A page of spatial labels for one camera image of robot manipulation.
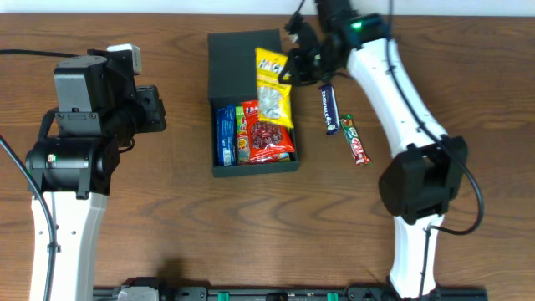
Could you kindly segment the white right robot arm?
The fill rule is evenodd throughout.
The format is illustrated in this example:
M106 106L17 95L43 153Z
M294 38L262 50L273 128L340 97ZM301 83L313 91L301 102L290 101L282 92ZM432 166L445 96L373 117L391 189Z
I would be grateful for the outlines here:
M361 15L348 1L317 1L315 6L323 39L299 11L285 26L297 44L288 51L286 81L293 86L326 83L346 69L364 91L392 157L379 179L381 200L395 224L390 290L398 300L431 300L437 294L437 236L467 174L466 142L449 137L423 103L401 62L391 18Z

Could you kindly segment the black mounting rail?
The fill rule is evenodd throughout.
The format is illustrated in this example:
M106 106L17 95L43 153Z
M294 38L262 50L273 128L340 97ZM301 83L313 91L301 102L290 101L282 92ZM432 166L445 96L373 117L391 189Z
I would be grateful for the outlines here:
M357 283L345 288L247 288L171 286L158 278L129 278L118 287L94 288L92 300L159 301L395 301L391 285Z

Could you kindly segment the red KitKat bar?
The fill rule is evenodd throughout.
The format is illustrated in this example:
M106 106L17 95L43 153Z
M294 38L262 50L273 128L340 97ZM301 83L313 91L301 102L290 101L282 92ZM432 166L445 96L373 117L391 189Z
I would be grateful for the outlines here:
M340 123L344 130L344 136L349 143L352 156L355 161L355 165L370 165L372 160L367 156L362 142L359 138L359 133L356 130L353 116L352 115L342 115L340 117Z

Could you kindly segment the red dried fruit bag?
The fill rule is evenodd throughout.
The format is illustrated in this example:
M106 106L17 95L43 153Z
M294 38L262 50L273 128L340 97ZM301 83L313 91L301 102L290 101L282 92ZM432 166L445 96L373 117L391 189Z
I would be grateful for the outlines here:
M286 127L260 120L257 100L242 102L242 108L247 122L249 161L260 161L281 153L295 152Z

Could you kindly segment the blue cookie packet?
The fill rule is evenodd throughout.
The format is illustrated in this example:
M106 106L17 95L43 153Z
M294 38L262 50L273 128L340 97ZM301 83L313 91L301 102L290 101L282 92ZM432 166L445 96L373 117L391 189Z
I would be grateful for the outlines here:
M228 105L217 110L217 155L220 166L234 166L236 137L236 107Z

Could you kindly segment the yellow sunflower seed bag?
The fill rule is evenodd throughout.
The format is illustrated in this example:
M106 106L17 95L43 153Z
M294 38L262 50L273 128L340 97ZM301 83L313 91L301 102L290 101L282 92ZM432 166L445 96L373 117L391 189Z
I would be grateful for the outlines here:
M288 61L284 54L265 48L256 48L257 100L260 121L293 128L290 84L281 84L279 76L288 79L283 72Z

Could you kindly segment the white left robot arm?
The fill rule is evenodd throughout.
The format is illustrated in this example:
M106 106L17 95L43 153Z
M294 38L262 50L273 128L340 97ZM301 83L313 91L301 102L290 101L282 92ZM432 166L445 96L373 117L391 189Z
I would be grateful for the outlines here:
M90 300L99 229L120 152L137 134L162 132L166 112L154 85L138 86L140 49L91 49L57 64L58 107L42 121L26 168L32 200L32 300Z

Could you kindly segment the purple Dairy Milk bar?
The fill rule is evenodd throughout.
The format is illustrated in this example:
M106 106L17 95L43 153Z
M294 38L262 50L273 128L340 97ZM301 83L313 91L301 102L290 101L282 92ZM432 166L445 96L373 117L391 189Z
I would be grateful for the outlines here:
M319 87L326 124L326 135L334 135L339 131L339 112L335 98L334 87L324 84Z

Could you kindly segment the Haribo gummy bag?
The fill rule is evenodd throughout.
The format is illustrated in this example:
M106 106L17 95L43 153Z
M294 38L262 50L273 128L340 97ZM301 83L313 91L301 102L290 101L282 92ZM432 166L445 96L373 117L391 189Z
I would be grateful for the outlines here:
M277 161L289 161L290 156L287 152L279 153L270 156L263 156L257 159L250 159L250 146L247 136L247 120L241 106L236 107L236 122L237 122L237 164L261 164L272 163Z

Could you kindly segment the dark green gift box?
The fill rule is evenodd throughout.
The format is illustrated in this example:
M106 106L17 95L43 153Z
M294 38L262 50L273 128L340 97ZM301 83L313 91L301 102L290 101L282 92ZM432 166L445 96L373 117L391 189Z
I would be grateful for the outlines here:
M256 165L222 166L218 162L217 110L228 105L239 106L253 100L256 91L256 48L280 53L282 44L277 29L234 33L210 33L208 42L208 103L211 116L212 172L214 177L251 176L296 171L298 153L288 161Z

